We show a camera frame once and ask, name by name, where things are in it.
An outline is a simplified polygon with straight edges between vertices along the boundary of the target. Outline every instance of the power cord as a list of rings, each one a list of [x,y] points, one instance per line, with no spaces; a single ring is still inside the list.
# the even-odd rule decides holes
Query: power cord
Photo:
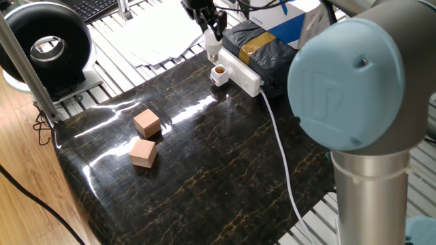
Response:
[[[7,171],[6,169],[0,165],[0,172],[5,176],[11,184],[15,186],[22,194],[26,195],[28,198],[32,199],[35,203],[38,203],[41,207],[51,213],[77,240],[80,245],[85,245],[79,235],[73,230],[73,228],[68,225],[67,221],[65,221],[56,211],[54,211],[49,205],[44,203],[41,199],[37,198],[35,195],[26,190],[20,183],[18,183]]]
[[[328,0],[321,0],[321,2],[326,7],[326,11],[327,11],[327,15],[328,15],[328,20],[330,21],[330,25],[337,23],[338,20],[336,18],[336,14],[335,14],[334,9],[333,9],[333,4],[331,2],[329,2]]]
[[[50,143],[51,138],[48,138],[46,143],[41,143],[41,131],[43,130],[52,130],[52,128],[50,127],[50,125],[44,120],[46,118],[46,115],[44,113],[44,111],[42,111],[38,106],[36,102],[33,102],[33,106],[36,107],[36,109],[38,109],[38,116],[35,119],[35,124],[32,125],[33,130],[38,131],[38,143],[40,144],[40,146],[45,146],[46,144]]]
[[[270,104],[268,102],[268,99],[266,98],[266,95],[265,95],[265,93],[264,93],[264,91],[262,89],[261,89],[260,93],[264,97],[266,107],[268,108],[268,111],[270,112],[272,125],[274,126],[275,137],[277,138],[277,143],[279,143],[281,157],[283,158],[283,165],[285,166],[287,192],[289,193],[289,197],[291,199],[292,207],[294,209],[295,214],[297,215],[298,220],[301,222],[301,225],[305,228],[305,231],[306,231],[306,233],[308,235],[308,238],[311,241],[312,245],[315,245],[315,242],[314,242],[313,237],[312,237],[312,233],[310,233],[309,229],[307,229],[306,223],[301,218],[300,212],[298,211],[297,205],[295,204],[294,196],[292,194],[292,189],[291,189],[291,180],[290,180],[290,175],[289,175],[289,169],[287,168],[287,161],[286,161],[285,151],[283,149],[283,146],[281,145],[281,140],[280,140],[280,136],[279,136],[279,130],[277,129],[277,124],[275,123],[275,118],[274,118],[273,111],[271,110],[271,107],[270,107]]]
[[[271,9],[271,8],[274,8],[274,7],[277,7],[277,6],[280,6],[280,5],[282,5],[282,4],[285,4],[285,3],[287,3],[287,2],[289,2],[289,1],[292,1],[292,0],[282,0],[282,1],[280,1],[280,3],[276,3],[276,4],[273,4],[273,3],[275,3],[275,2],[277,2],[278,0],[273,0],[273,1],[271,1],[270,3],[268,3],[268,4],[266,4],[266,5],[264,5],[264,6],[252,6],[252,5],[249,5],[249,4],[247,4],[247,3],[244,3],[243,1],[241,1],[241,0],[236,0],[238,3],[239,3],[239,5],[243,5],[243,6],[245,6],[245,7],[248,7],[249,8],[249,11],[250,12],[252,12],[252,11],[259,11],[259,10],[267,10],[267,9]],[[241,12],[242,10],[235,10],[235,9],[231,9],[231,8],[229,8],[229,7],[219,7],[219,6],[215,6],[217,9],[220,9],[220,10],[230,10],[230,11],[235,11],[235,12]]]

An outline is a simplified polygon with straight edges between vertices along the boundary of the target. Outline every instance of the wooden cube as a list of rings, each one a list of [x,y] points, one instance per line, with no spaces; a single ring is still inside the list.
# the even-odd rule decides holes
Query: wooden cube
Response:
[[[134,122],[136,129],[145,138],[148,138],[161,130],[161,121],[150,109],[135,116]]]
[[[157,154],[156,144],[148,140],[136,141],[129,153],[131,163],[136,166],[150,168]]]

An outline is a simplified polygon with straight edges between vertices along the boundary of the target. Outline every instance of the power strip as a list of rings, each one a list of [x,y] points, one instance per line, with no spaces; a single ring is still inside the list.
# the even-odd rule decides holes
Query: power strip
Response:
[[[215,64],[223,65],[229,71],[230,79],[251,97],[259,95],[260,86],[263,85],[262,78],[231,52],[222,48]]]

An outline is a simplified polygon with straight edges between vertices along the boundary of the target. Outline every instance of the black marble surface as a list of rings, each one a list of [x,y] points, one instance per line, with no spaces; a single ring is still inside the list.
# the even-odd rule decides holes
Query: black marble surface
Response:
[[[209,80],[204,53],[55,126],[67,181],[102,244],[274,244],[296,223],[262,96]],[[274,99],[302,214],[331,188],[326,149]],[[162,132],[152,169],[129,160],[133,117],[150,108]]]

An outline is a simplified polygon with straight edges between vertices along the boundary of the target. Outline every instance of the silver metal cylinder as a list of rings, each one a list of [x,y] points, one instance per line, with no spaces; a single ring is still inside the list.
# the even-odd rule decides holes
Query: silver metal cylinder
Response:
[[[409,151],[370,157],[333,151],[332,160],[340,244],[404,244]]]
[[[3,15],[0,14],[0,43],[5,49],[7,55],[14,63],[16,69],[20,73],[23,80],[29,86],[30,91],[38,102],[38,106],[46,113],[47,119],[56,122],[61,119],[56,107],[50,99],[46,88],[41,83],[40,78],[37,76],[35,70],[22,51],[20,44],[15,38],[14,33],[7,24]]]

